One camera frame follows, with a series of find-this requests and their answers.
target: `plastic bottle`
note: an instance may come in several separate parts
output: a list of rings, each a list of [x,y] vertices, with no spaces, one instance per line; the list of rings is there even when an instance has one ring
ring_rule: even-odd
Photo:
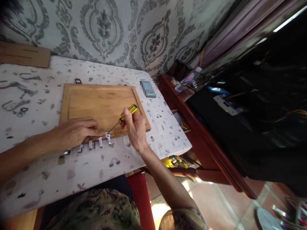
[[[175,87],[175,90],[177,92],[181,92],[186,85],[188,85],[189,83],[194,81],[194,79],[196,79],[200,71],[202,71],[202,68],[197,67],[195,70],[192,70],[191,72],[189,72],[186,75],[186,77]]]

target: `tiled floor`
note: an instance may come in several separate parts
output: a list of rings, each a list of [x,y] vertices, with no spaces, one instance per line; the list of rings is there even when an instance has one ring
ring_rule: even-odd
[[[162,216],[170,208],[162,195],[159,195],[153,178],[146,175],[146,180],[153,217],[158,229]],[[264,187],[259,189],[258,199],[251,200],[244,193],[235,191],[230,185],[194,183],[183,178],[181,181],[198,205],[210,230],[260,230],[255,221],[255,209],[260,206],[274,215],[272,211],[274,204],[279,209],[287,211],[290,207],[285,195],[293,196],[287,187],[272,182],[266,182]]]

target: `yellow screwdriver handle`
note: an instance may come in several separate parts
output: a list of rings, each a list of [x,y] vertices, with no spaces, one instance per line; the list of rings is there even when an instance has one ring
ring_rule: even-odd
[[[138,107],[137,107],[137,105],[132,104],[132,105],[128,108],[128,110],[130,111],[131,114],[133,114],[136,110],[138,110]],[[122,116],[118,119],[119,123],[122,123],[124,120],[125,120],[124,115],[122,115]]]

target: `table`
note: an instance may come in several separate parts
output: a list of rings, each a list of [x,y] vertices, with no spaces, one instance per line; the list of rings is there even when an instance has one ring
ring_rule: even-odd
[[[32,74],[22,75],[24,78],[39,76],[41,80],[22,80],[21,73]],[[8,81],[0,83],[0,87],[17,81],[32,91],[38,90],[38,93],[29,96],[23,95],[23,91],[17,87],[0,89],[1,104],[11,100],[11,103],[18,103],[21,96],[23,100],[30,100],[30,103],[15,109],[15,113],[0,109],[0,152],[29,136],[57,126],[64,83],[74,83],[75,78],[84,84],[135,86],[152,128],[146,134],[147,142],[160,159],[181,155],[192,147],[162,94],[144,71],[52,56],[48,69],[2,64],[0,74],[0,81]],[[152,82],[156,98],[145,97],[140,79]],[[22,117],[17,116],[23,107],[28,110],[21,114]],[[76,147],[70,156],[60,158],[63,153],[46,155],[26,167],[1,188],[0,209],[3,217],[37,209],[145,165],[131,146],[128,136],[112,138],[111,141],[112,147],[108,146],[107,140],[103,140],[103,149],[96,142],[92,151],[88,151],[88,145],[85,145],[83,153],[79,154]],[[109,167],[114,158],[121,163]]]

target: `yellow wire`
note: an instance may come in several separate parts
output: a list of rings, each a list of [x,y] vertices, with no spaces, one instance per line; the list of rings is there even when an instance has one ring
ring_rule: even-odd
[[[265,121],[265,120],[260,120],[262,122],[266,122],[266,123],[276,123],[276,122],[280,122],[282,121],[283,119],[285,119],[289,114],[291,113],[297,113],[297,114],[300,114],[302,118],[304,119],[307,119],[307,111],[306,110],[301,110],[301,109],[297,109],[297,110],[293,110],[291,112],[288,112],[285,114],[284,117],[278,119],[278,120],[274,120],[274,121]]]
[[[199,57],[199,67],[201,67],[201,64],[202,64],[202,57],[204,56],[205,47],[206,46],[204,46],[204,48],[202,49],[201,55]]]

